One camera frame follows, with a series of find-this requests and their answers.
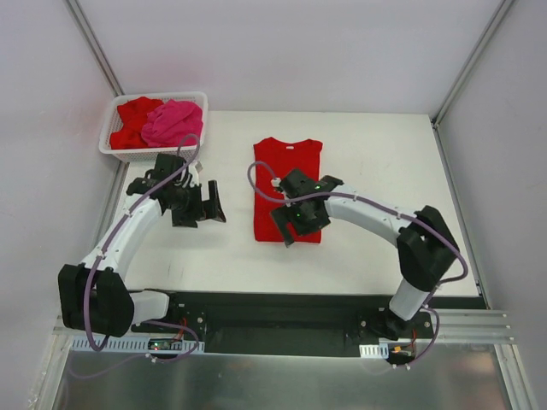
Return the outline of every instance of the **white table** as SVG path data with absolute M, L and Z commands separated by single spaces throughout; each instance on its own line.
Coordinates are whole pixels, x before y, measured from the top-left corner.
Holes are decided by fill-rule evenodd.
M 321 176 L 363 195 L 404 207 L 439 209 L 467 258 L 443 165 L 426 115 L 211 112 L 200 154 L 202 182 L 216 179 L 227 223 L 173 228 L 165 215 L 152 228 L 126 276 L 128 289 L 393 294 L 401 280 L 397 251 L 354 225 L 333 220 L 321 244 L 258 243 L 254 193 L 246 179 L 252 145 L 267 137 L 323 142 Z M 153 163 L 132 163 L 126 186 Z M 119 207 L 125 194 L 121 195 Z M 457 275 L 455 263 L 447 275 Z M 477 296 L 473 274 L 438 293 Z

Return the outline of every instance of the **wall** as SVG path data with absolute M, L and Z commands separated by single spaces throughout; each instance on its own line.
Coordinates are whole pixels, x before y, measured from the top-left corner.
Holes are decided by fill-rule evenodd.
M 492 304 L 512 312 L 540 408 L 547 408 L 546 21 L 546 2 L 517 2 L 440 128 Z
M 58 313 L 56 275 L 91 247 L 115 162 L 99 154 L 112 99 L 60 0 L 0 14 L 1 408 L 27 393 Z
M 500 0 L 81 0 L 126 94 L 435 114 Z

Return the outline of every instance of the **red cloth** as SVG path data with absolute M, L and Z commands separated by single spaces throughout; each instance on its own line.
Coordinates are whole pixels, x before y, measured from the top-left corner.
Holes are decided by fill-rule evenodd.
M 147 121 L 147 114 L 163 105 L 162 100 L 150 100 L 140 97 L 118 106 L 123 127 L 118 132 L 110 134 L 110 148 L 112 149 L 140 149 L 148 148 L 141 138 L 140 132 Z
M 148 114 L 148 121 L 143 126 L 143 140 L 152 148 L 177 147 L 180 140 L 188 134 L 201 137 L 203 111 L 191 101 L 169 100 Z M 188 138 L 185 145 L 195 145 Z
M 315 180 L 319 179 L 319 161 L 323 143 L 313 139 L 306 139 L 299 143 L 282 143 L 275 138 L 263 139 L 254 145 L 256 161 L 266 162 L 279 178 L 294 168 Z M 265 194 L 274 198 L 283 199 L 283 195 L 272 186 L 272 177 L 265 167 L 256 167 L 256 186 Z M 278 203 L 267 201 L 255 194 L 255 239 L 259 242 L 283 242 L 270 212 L 278 208 Z M 297 237 L 290 226 L 296 242 L 320 243 L 321 231 L 303 237 Z

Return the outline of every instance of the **plastic basket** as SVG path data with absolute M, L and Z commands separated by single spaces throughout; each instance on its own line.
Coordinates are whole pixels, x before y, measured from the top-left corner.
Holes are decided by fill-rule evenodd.
M 154 161 L 156 156 L 160 152 L 174 153 L 177 152 L 177 147 L 169 148 L 146 148 L 146 149 L 111 149 L 110 148 L 110 134 L 112 132 L 119 131 L 123 127 L 121 118 L 118 115 L 117 107 L 125 104 L 128 101 L 137 99 L 139 97 L 157 98 L 166 103 L 169 100 L 174 101 L 192 101 L 196 103 L 203 111 L 202 122 L 203 129 L 202 135 L 199 136 L 199 145 L 202 146 L 205 140 L 205 131 L 207 127 L 207 112 L 209 105 L 207 103 L 207 96 L 202 92 L 158 92 L 154 94 L 136 94 L 131 96 L 119 96 L 116 97 L 109 105 L 107 116 L 104 120 L 103 129 L 101 130 L 101 137 L 99 138 L 99 150 L 104 154 L 110 154 L 115 156 L 121 161 Z M 181 156 L 186 159 L 190 159 L 195 145 L 188 145 L 180 149 Z

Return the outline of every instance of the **pile of clothes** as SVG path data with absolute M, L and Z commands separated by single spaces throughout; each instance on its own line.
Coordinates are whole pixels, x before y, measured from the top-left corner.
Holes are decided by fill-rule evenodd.
M 110 134 L 112 149 L 177 147 L 180 140 L 195 134 L 201 137 L 203 111 L 190 101 L 140 97 L 118 106 L 123 127 Z M 185 145 L 194 145 L 188 138 Z

